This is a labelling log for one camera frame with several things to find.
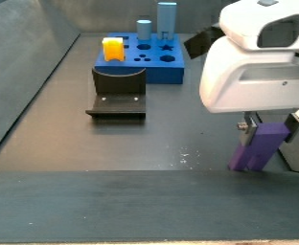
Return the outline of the metal gripper finger with black pad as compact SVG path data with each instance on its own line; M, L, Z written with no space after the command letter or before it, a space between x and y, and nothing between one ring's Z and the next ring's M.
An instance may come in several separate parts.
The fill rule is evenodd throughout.
M288 129L288 136L284 141L290 143L299 132L299 109L287 115L284 126Z

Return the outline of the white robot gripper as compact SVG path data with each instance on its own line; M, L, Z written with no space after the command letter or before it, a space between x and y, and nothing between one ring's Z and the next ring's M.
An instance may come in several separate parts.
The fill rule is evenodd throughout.
M199 85L208 111L299 108L299 0L239 0L219 24Z

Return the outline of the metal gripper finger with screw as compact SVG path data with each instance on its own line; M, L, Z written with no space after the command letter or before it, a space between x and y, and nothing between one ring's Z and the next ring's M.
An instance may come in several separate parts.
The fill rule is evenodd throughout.
M240 132L239 141L241 146L248 146L252 142L253 135L257 129L255 112L243 113L243 121L236 124L236 129Z

